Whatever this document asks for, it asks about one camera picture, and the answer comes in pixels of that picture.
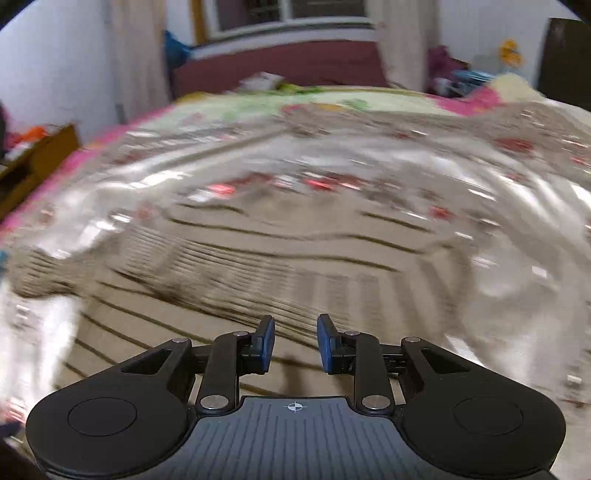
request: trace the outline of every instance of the gray textured panel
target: gray textured panel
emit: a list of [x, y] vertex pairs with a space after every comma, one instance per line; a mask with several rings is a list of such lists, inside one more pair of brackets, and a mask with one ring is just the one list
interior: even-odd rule
[[[129, 477], [130, 480], [458, 478], [417, 456], [389, 420], [355, 413], [344, 398], [257, 397], [247, 397], [243, 406], [230, 415], [199, 421], [188, 441], [172, 457]], [[549, 473], [540, 472], [527, 479], [551, 478]]]

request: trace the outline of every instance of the round pad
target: round pad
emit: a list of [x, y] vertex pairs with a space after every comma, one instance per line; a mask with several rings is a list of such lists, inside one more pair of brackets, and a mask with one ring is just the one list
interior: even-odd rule
[[49, 472], [119, 478], [168, 456], [188, 426], [186, 405], [158, 379], [99, 374], [41, 400], [27, 420], [27, 439]]
[[137, 418], [132, 403], [120, 398], [93, 398], [75, 406], [68, 423], [75, 431], [91, 437], [106, 437], [124, 431]]
[[492, 372], [430, 380], [405, 406], [401, 427], [429, 463], [456, 475], [498, 479], [549, 468], [566, 431], [550, 399]]
[[519, 428], [523, 421], [519, 407], [496, 397], [462, 400], [453, 415], [467, 431], [479, 435], [504, 435]]

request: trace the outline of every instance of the curtain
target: curtain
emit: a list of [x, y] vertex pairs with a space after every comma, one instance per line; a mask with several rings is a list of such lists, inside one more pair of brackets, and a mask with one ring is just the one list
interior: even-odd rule
[[391, 84], [419, 92], [425, 89], [427, 50], [439, 42], [437, 4], [437, 0], [365, 0]]
[[170, 103], [163, 0], [110, 0], [116, 83], [129, 122]]

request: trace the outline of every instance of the crosshair marking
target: crosshair marking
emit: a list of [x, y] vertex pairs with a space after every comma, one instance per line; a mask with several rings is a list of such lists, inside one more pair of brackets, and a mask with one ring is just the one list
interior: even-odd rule
[[285, 407], [289, 408], [291, 411], [300, 411], [302, 408], [306, 408], [301, 403], [298, 403], [296, 401], [293, 403], [290, 403], [289, 405], [286, 405]]

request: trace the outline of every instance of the window frame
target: window frame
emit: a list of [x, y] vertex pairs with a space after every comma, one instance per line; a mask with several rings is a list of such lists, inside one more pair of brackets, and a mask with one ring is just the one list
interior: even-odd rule
[[281, 27], [306, 27], [314, 25], [370, 25], [368, 17], [310, 17], [293, 18], [291, 0], [279, 0], [279, 12], [282, 20], [277, 22], [265, 22], [256, 25], [233, 28], [231, 30], [220, 30], [219, 17], [217, 14], [216, 0], [203, 0], [205, 24], [207, 37], [210, 40], [222, 40], [237, 35], [250, 33], [264, 33], [269, 30], [276, 31]]

